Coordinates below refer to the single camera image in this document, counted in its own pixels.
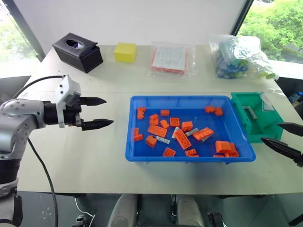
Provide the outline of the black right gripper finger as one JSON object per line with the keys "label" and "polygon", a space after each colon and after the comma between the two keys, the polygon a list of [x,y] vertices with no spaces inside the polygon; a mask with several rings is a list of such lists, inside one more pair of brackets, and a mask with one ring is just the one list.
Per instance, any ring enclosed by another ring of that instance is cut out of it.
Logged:
{"label": "black right gripper finger", "polygon": [[282,154],[292,159],[299,167],[303,166],[303,154],[302,152],[289,147],[286,143],[283,143],[276,139],[261,137],[264,144],[270,147],[275,152]]}
{"label": "black right gripper finger", "polygon": [[278,125],[291,134],[295,134],[300,137],[303,136],[303,126],[302,125],[292,123],[292,122],[282,122],[282,123],[278,123]]}

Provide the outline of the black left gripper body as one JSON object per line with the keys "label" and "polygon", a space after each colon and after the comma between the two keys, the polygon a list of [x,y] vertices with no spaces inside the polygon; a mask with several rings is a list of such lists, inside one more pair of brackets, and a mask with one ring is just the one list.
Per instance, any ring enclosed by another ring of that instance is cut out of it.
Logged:
{"label": "black left gripper body", "polygon": [[66,101],[65,109],[63,110],[64,124],[69,126],[81,127],[82,119],[80,95],[75,95]]}

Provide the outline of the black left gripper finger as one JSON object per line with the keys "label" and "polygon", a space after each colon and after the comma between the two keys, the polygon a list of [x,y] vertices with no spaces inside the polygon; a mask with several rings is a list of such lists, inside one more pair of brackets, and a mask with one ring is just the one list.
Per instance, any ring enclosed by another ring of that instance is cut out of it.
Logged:
{"label": "black left gripper finger", "polygon": [[94,119],[89,122],[81,121],[81,128],[83,131],[101,129],[112,124],[114,121],[109,119]]}
{"label": "black left gripper finger", "polygon": [[99,97],[80,97],[80,104],[87,106],[97,106],[106,103],[106,100]]}

